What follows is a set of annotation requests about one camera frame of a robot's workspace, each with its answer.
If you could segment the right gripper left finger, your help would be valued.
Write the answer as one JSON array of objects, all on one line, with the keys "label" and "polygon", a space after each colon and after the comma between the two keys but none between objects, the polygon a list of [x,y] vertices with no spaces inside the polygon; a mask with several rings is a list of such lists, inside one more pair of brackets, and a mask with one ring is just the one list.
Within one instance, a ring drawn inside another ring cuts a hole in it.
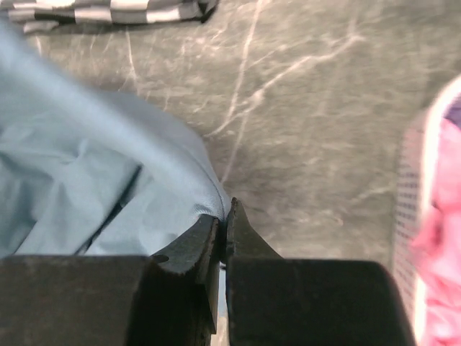
[{"label": "right gripper left finger", "polygon": [[1,261],[3,345],[208,345],[217,329],[218,221],[200,216],[147,256]]}]

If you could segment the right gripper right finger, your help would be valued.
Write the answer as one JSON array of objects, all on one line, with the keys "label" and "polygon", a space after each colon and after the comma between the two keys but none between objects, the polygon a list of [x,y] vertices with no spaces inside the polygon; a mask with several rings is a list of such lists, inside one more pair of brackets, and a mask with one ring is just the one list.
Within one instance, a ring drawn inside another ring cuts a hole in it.
[{"label": "right gripper right finger", "polygon": [[232,345],[414,345],[391,274],[378,262],[285,259],[233,200],[226,234]]}]

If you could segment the blue t shirt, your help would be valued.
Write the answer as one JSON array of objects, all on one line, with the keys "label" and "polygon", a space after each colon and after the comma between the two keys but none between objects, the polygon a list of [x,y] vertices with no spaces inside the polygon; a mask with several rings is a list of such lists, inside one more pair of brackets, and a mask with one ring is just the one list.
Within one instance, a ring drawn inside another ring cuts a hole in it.
[{"label": "blue t shirt", "polygon": [[150,255],[230,198],[202,139],[78,83],[1,23],[1,255]]}]

